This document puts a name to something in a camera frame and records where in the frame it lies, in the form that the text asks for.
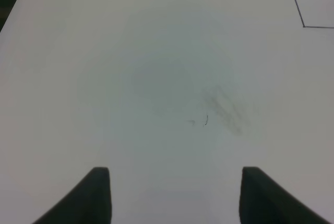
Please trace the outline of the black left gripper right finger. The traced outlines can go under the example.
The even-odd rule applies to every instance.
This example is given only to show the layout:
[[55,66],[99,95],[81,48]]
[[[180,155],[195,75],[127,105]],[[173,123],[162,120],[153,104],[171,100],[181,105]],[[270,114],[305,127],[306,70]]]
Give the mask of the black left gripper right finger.
[[242,169],[240,223],[328,223],[258,167]]

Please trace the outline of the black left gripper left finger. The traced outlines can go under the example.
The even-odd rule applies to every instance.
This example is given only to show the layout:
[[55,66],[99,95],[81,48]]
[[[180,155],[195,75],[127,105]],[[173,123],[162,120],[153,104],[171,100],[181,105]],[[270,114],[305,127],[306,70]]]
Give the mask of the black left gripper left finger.
[[95,167],[35,224],[111,223],[110,172]]

